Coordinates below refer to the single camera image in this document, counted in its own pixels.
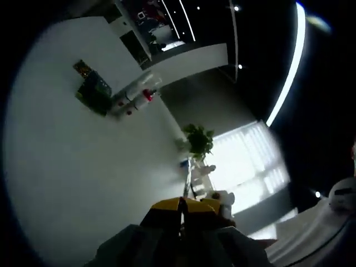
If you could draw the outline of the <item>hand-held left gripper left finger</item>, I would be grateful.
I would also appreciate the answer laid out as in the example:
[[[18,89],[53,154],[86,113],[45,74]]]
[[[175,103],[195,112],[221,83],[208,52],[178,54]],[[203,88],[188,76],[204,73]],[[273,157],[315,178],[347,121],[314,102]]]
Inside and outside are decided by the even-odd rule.
[[[99,246],[96,266],[169,266],[181,224],[181,197],[151,206],[138,225],[131,224]]]

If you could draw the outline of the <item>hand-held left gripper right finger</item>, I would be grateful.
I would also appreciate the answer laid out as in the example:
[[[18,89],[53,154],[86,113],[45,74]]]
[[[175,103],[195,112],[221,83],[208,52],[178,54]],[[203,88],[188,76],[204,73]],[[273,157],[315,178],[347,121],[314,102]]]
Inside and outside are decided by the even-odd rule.
[[[263,247],[219,215],[217,200],[185,199],[185,237],[190,263],[198,266],[267,266]]]

